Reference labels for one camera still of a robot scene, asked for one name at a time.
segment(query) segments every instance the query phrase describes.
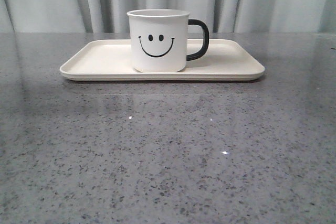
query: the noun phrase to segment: mug handle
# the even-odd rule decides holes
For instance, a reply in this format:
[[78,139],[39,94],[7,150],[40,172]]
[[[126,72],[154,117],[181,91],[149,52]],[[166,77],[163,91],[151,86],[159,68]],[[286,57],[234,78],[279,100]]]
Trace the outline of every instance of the mug handle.
[[206,51],[208,50],[209,47],[209,29],[206,26],[206,24],[198,19],[188,19],[188,25],[198,25],[202,28],[203,30],[203,46],[201,47],[201,49],[191,55],[187,55],[187,61],[190,60],[196,60],[200,57],[202,57]]

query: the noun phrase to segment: smiley face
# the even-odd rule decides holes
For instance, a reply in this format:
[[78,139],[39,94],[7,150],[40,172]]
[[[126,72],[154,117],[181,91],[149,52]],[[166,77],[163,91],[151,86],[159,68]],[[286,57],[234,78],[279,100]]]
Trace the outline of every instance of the smiley face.
[[[168,50],[167,50],[166,52],[164,52],[163,54],[159,54],[159,55],[152,55],[152,54],[149,54],[148,52],[146,52],[146,50],[143,48],[142,43],[141,43],[141,36],[139,36],[139,42],[140,42],[142,51],[143,51],[145,54],[147,54],[148,56],[150,56],[150,57],[154,57],[154,58],[162,57],[162,56],[165,56],[166,54],[168,54],[169,51],[170,51],[170,50],[172,49],[172,47],[173,47],[174,39],[175,39],[175,38],[172,38],[172,43],[171,43],[170,47],[168,48]],[[148,40],[151,41],[151,42],[152,42],[152,41],[155,42],[154,37],[153,37],[153,35],[151,35],[151,34],[148,35]],[[162,34],[160,34],[160,35],[159,35],[159,41],[162,42],[163,40],[164,40],[164,36],[163,36]]]

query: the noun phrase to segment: tray rim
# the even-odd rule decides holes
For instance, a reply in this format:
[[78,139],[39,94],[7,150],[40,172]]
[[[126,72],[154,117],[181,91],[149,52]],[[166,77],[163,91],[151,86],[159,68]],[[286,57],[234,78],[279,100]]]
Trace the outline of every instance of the tray rim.
[[[222,81],[250,81],[256,80],[261,77],[265,72],[265,67],[256,60],[252,55],[250,55],[239,43],[233,40],[227,39],[210,39],[209,44],[216,44],[218,42],[226,42],[233,44],[238,47],[244,53],[248,54],[256,64],[259,64],[261,67],[260,72],[246,73],[246,74],[223,74],[223,73],[185,73],[185,72],[137,72],[137,73],[111,73],[111,74],[96,74],[96,73],[71,73],[64,70],[68,64],[71,64],[72,61],[75,61],[78,57],[81,57],[81,53],[85,50],[90,49],[93,45],[102,44],[106,45],[106,42],[113,42],[114,45],[130,45],[130,39],[101,39],[94,40],[87,43],[82,47],[75,55],[63,63],[59,71],[63,77],[73,81],[150,81],[150,80],[192,80],[192,81],[202,81],[202,80],[222,80]],[[189,44],[196,44],[202,41],[202,39],[188,39]]]

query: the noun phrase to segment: countertop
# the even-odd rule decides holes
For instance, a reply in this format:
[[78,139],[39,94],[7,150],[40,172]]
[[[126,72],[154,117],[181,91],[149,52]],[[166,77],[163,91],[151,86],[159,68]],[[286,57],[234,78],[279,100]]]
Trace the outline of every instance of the countertop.
[[125,34],[0,34],[0,223],[335,223],[336,35],[212,34],[248,82],[74,82]]

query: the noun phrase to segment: white tray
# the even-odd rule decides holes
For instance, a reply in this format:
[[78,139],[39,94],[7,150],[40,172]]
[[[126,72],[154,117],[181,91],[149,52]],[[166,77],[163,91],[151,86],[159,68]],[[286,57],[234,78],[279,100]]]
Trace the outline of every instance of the white tray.
[[[201,39],[189,39],[188,54],[198,51],[201,46]],[[75,81],[248,81],[262,76],[265,68],[238,43],[211,39],[207,53],[197,60],[188,61],[180,72],[141,73],[131,66],[130,40],[110,39],[88,43],[59,70],[65,78]]]

